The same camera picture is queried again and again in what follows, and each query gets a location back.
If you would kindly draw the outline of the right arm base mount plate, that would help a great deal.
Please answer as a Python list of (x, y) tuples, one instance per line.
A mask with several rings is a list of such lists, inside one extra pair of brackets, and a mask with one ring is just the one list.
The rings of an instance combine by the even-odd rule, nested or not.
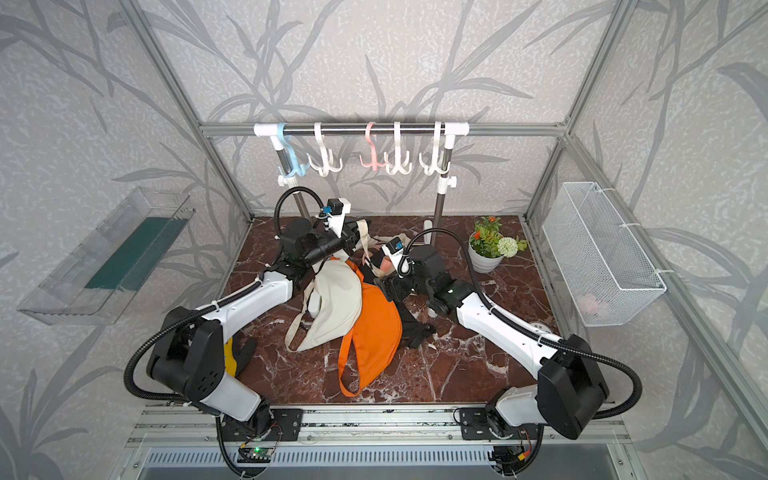
[(537, 424), (511, 427), (490, 419), (484, 407), (460, 407), (453, 411), (461, 438), (467, 441), (534, 441), (540, 435)]

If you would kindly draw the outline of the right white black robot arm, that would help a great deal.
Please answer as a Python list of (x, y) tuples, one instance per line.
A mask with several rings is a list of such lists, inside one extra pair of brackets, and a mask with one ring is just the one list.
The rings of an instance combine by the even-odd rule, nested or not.
[(577, 335), (563, 339), (506, 311), (484, 293), (476, 272), (468, 280), (452, 277), (433, 246), (394, 237), (381, 250), (395, 269), (377, 282), (388, 299), (426, 296), (437, 315), (490, 340), (535, 377), (535, 384), (506, 387), (488, 401), (492, 435), (506, 439), (535, 425), (575, 440), (590, 421), (621, 415), (641, 399), (642, 380), (631, 367), (593, 352)]

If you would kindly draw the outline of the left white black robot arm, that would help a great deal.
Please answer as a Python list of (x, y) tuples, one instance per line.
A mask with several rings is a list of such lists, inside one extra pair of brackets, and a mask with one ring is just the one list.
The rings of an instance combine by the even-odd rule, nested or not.
[(315, 219), (277, 228), (279, 255), (253, 282), (198, 309), (170, 313), (129, 359), (126, 390), (141, 399), (190, 403), (256, 432), (270, 427), (268, 401), (227, 372), (225, 346), (257, 317), (308, 287), (332, 255), (353, 252), (360, 233), (346, 218), (350, 201), (331, 198), (318, 206)]

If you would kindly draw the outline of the cream bag with brown-striped strap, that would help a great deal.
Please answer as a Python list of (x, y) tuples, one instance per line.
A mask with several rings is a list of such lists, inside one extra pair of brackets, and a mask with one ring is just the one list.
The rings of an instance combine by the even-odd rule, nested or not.
[(369, 233), (368, 222), (364, 219), (355, 222), (363, 249), (362, 265), (367, 267), (376, 278), (383, 278), (395, 272), (395, 266), (384, 247), (374, 249), (376, 241)]

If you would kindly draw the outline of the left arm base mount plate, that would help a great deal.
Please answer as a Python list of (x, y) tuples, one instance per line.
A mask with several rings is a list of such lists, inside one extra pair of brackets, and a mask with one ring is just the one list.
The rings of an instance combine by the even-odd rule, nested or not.
[(224, 442), (294, 442), (298, 439), (303, 413), (301, 408), (266, 409), (262, 404), (245, 422), (225, 416), (220, 437)]

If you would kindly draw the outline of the orange crescent bag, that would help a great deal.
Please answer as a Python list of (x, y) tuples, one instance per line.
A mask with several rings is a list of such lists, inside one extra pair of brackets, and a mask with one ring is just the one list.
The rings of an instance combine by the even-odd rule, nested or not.
[[(370, 385), (391, 363), (402, 339), (403, 327), (396, 305), (388, 301), (381, 289), (364, 281), (362, 271), (350, 260), (346, 264), (361, 282), (362, 309), (353, 328), (343, 337), (338, 378), (341, 392), (355, 397)], [(343, 381), (351, 347), (355, 349), (359, 389), (348, 390)]]

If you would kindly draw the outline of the cream crescent bag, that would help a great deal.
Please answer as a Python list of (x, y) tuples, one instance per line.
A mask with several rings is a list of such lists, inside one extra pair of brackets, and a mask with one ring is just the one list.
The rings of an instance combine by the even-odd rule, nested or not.
[[(301, 344), (290, 347), (303, 315), (309, 311), (313, 321)], [(305, 351), (345, 336), (362, 311), (361, 280), (348, 263), (329, 260), (315, 272), (315, 278), (304, 290), (301, 312), (291, 323), (285, 347), (291, 352)]]

